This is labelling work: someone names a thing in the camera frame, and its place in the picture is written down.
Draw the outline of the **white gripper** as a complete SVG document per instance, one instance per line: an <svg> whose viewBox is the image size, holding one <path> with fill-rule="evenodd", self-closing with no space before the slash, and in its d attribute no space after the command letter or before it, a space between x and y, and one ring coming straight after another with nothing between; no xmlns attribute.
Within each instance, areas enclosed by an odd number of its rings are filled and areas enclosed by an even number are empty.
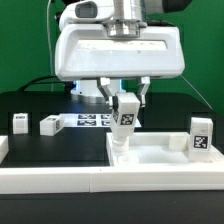
<svg viewBox="0 0 224 224"><path fill-rule="evenodd" d="M101 24L71 24L61 32L55 49L56 75L63 81L98 78L97 87L110 109L114 99L109 78L140 77L137 99L142 108L149 77L176 77L184 68L176 27L147 27L138 38L110 38Z"/></svg>

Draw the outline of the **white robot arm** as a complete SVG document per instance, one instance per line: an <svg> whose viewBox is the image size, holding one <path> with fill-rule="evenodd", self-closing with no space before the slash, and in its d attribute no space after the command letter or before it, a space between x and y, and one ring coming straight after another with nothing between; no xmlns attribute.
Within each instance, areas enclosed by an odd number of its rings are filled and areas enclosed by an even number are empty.
<svg viewBox="0 0 224 224"><path fill-rule="evenodd" d="M185 69L179 29L151 14L180 12L193 0L62 0L55 74L72 82L72 98L111 104L121 81L137 79L143 98L152 78Z"/></svg>

